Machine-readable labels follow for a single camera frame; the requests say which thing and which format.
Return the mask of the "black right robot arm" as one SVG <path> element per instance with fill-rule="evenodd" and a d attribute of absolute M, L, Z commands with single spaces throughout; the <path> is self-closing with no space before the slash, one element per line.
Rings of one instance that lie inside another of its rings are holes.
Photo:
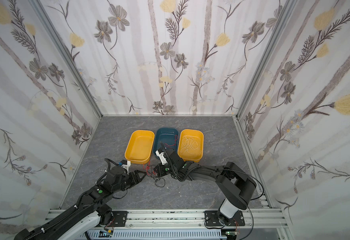
<path fill-rule="evenodd" d="M 204 166 L 185 161 L 174 150 L 160 148 L 155 151 L 160 163 L 154 168 L 158 177 L 171 175 L 179 182 L 205 181 L 216 184 L 225 196 L 219 207 L 219 217 L 230 220 L 239 210 L 248 209 L 253 194 L 260 182 L 245 173 L 233 162 L 224 166 Z"/>

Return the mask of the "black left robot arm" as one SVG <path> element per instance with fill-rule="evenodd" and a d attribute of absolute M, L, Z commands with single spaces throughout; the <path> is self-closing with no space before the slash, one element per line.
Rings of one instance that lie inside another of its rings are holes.
<path fill-rule="evenodd" d="M 19 232 L 16 240 L 57 240 L 75 225 L 83 225 L 85 218 L 95 215 L 95 225 L 112 225 L 117 217 L 108 206 L 108 202 L 115 199 L 114 194 L 126 192 L 139 184 L 147 173 L 139 170 L 128 171 L 110 159 L 105 159 L 107 169 L 96 181 L 95 185 L 83 192 L 76 203 L 49 222 L 32 231 L 27 229 Z"/>

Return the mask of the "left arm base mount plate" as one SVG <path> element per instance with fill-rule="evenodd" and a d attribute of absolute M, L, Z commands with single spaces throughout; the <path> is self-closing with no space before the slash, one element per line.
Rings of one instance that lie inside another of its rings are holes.
<path fill-rule="evenodd" d="M 100 225 L 102 227 L 124 227 L 128 219 L 128 211 L 106 211 L 101 216 Z"/>

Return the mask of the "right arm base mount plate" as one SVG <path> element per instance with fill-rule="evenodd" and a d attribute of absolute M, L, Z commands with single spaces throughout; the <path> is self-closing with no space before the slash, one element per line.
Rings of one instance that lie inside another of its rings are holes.
<path fill-rule="evenodd" d="M 219 211 L 204 211 L 204 219 L 208 228 L 245 226 L 242 211 L 236 211 L 232 218 L 224 216 Z"/>

